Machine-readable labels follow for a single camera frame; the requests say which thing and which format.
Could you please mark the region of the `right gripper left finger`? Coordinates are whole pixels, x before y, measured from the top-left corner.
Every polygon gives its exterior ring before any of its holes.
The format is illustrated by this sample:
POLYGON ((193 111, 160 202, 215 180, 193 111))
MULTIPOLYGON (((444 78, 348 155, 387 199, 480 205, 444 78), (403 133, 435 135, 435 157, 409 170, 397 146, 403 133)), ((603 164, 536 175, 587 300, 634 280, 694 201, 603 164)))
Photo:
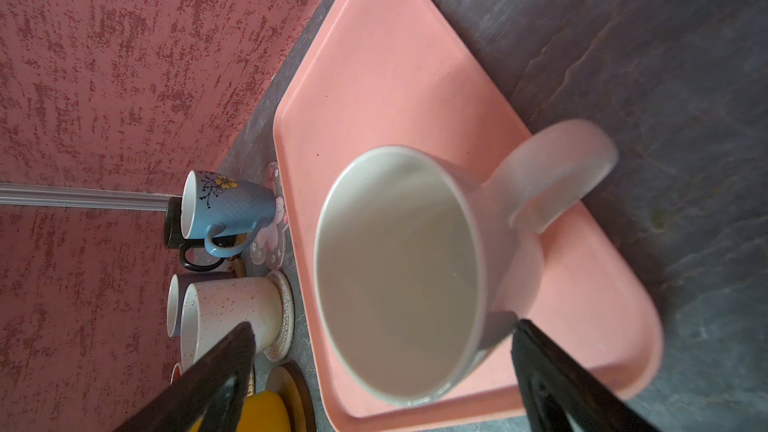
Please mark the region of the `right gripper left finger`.
POLYGON ((119 431, 234 431, 240 421, 255 356, 248 322, 235 326, 187 372, 119 431))

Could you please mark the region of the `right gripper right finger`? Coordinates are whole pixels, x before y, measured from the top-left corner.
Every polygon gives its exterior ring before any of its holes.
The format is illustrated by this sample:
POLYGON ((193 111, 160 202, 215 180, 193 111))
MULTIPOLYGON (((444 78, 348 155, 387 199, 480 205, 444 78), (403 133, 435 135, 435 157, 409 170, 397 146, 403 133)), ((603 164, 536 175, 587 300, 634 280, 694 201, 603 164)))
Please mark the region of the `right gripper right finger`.
POLYGON ((518 321, 511 359, 533 431, 654 431, 532 321, 518 321))

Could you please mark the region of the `yellow mug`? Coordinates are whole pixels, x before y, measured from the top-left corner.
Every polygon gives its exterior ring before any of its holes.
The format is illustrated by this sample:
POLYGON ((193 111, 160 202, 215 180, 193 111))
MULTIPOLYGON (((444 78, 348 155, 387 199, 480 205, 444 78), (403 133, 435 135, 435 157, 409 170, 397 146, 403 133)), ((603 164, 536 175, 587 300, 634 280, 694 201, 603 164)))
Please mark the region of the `yellow mug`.
POLYGON ((248 396, 236 431, 291 432, 291 423, 283 400, 271 391, 248 396))

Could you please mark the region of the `brown wooden round coaster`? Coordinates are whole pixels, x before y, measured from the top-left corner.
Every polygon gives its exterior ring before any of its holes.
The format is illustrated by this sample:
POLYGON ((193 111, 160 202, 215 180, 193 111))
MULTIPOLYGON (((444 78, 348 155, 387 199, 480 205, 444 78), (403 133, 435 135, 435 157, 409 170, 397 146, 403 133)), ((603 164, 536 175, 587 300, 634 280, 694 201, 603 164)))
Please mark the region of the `brown wooden round coaster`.
POLYGON ((292 431, 317 431, 310 391, 300 368, 294 362, 274 367, 266 379, 265 388, 282 399, 292 431))

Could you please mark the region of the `beige woven round coaster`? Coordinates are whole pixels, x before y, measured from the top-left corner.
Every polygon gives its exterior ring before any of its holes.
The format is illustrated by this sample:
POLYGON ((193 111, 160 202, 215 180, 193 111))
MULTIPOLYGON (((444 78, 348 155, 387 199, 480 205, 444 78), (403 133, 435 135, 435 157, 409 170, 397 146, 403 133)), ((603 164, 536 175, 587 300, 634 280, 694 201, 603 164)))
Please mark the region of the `beige woven round coaster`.
POLYGON ((264 349, 264 355, 272 362, 285 359, 290 350, 295 326, 295 308, 293 294, 287 277, 277 270, 270 271, 267 276, 278 289, 281 300, 281 325, 276 339, 264 349))

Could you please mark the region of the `white mug back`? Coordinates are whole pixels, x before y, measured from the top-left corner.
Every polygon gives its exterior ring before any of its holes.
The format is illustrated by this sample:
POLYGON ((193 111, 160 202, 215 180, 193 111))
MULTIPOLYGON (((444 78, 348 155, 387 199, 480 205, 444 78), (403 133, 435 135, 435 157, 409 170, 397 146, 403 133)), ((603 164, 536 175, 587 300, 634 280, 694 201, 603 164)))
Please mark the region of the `white mug back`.
POLYGON ((237 325, 247 322, 262 352, 278 336, 281 300, 264 277, 224 279, 191 284, 181 315, 181 366, 188 370, 237 325))

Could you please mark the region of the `purple mug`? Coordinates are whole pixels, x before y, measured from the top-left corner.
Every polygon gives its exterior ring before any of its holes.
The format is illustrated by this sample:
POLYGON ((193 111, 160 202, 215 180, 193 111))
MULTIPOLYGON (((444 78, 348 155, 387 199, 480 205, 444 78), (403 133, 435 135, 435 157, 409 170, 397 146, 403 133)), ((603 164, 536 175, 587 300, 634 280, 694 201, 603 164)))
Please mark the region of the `purple mug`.
POLYGON ((186 272, 181 274, 174 274, 170 279, 167 296, 166 325, 168 336, 178 337, 180 335, 183 301, 187 288, 191 284, 232 279, 233 277, 234 275, 232 273, 223 271, 208 273, 186 272))

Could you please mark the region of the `pink flower coaster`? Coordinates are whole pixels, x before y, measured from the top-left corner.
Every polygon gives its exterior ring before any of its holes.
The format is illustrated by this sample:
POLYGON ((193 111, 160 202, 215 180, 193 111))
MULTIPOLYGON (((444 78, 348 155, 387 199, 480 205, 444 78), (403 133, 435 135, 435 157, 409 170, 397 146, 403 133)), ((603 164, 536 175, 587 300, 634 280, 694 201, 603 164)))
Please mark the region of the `pink flower coaster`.
POLYGON ((276 196, 276 212, 272 222, 259 231, 250 245, 250 258, 256 266, 269 270, 280 270, 286 257, 289 218, 281 182, 281 173, 276 161, 267 166, 264 185, 276 196))

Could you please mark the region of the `black mug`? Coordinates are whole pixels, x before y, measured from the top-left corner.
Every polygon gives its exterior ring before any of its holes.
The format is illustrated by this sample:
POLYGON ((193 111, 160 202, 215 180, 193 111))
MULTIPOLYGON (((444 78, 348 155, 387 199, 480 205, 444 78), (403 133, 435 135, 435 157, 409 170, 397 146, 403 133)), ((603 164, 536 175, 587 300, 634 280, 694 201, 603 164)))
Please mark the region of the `black mug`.
POLYGON ((214 263, 207 265, 195 264, 187 259, 186 253, 190 249, 204 249, 205 245, 203 239, 186 239, 183 237, 181 230, 181 204, 182 198, 180 196, 171 196, 168 199, 163 233, 164 246, 167 249, 175 249, 179 252, 179 261, 185 269, 196 273, 211 272, 221 266, 225 259, 215 258, 214 263))

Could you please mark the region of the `blue mug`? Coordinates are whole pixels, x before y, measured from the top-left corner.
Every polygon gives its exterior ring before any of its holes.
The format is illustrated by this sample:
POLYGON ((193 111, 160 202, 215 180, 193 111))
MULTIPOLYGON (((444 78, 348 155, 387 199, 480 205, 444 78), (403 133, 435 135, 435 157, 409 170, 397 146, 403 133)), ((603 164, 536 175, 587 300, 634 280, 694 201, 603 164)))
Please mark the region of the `blue mug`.
POLYGON ((201 240, 210 255, 229 258, 242 253, 276 213, 277 197, 271 189, 192 170, 184 184, 180 228, 185 239, 201 240))

